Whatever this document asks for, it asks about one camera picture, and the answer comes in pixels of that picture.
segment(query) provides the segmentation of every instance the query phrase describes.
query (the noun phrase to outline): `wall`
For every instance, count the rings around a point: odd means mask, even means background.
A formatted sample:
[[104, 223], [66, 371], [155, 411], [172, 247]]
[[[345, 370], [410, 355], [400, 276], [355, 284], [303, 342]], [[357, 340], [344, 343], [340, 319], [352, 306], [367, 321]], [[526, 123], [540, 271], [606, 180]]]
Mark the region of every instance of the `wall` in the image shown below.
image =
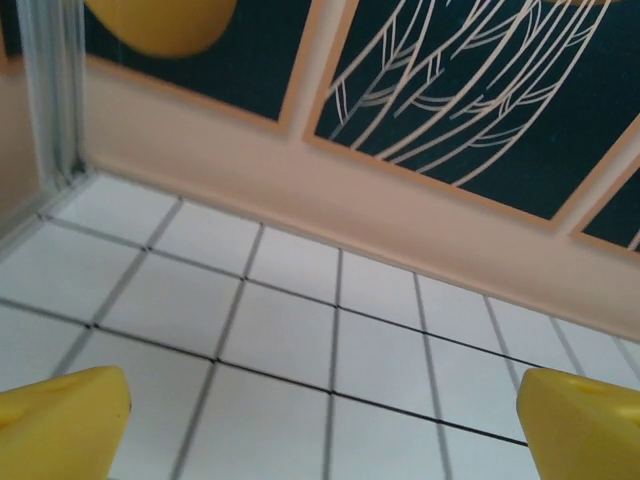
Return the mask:
[[24, 75], [0, 75], [0, 223], [39, 186]]
[[374, 257], [640, 340], [640, 269], [568, 237], [640, 154], [618, 152], [552, 232], [317, 150], [301, 140], [344, 0], [327, 0], [286, 138], [90, 70], [96, 165]]

